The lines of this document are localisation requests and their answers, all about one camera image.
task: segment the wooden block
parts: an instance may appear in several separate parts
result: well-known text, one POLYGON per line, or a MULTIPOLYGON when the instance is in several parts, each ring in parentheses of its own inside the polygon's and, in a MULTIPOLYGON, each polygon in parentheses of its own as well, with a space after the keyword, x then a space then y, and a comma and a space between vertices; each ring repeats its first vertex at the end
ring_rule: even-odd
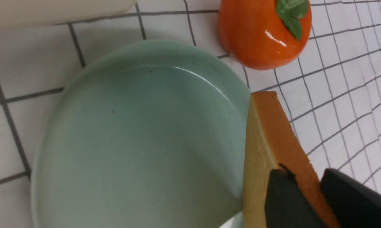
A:
POLYGON ((299 189, 330 227, 340 227, 320 182, 279 103, 276 92, 251 94, 244 161, 243 214, 246 228, 267 227, 264 205, 268 178, 279 164, 296 175, 299 189))

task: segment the orange persimmon figurine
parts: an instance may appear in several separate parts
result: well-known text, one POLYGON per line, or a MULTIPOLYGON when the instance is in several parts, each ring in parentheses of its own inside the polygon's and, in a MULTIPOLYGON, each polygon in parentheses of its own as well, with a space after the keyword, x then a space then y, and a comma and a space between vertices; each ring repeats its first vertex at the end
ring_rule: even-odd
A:
POLYGON ((230 55, 247 67, 266 70, 298 57, 311 23, 308 0, 222 0, 218 32, 230 55))

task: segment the plate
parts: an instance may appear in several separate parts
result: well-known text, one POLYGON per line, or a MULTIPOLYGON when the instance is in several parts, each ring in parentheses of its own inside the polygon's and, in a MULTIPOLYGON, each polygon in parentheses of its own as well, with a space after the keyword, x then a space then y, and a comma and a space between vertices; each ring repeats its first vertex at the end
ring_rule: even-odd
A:
POLYGON ((215 228, 241 210, 249 90, 219 59, 126 46, 63 92, 32 176, 36 228, 215 228))

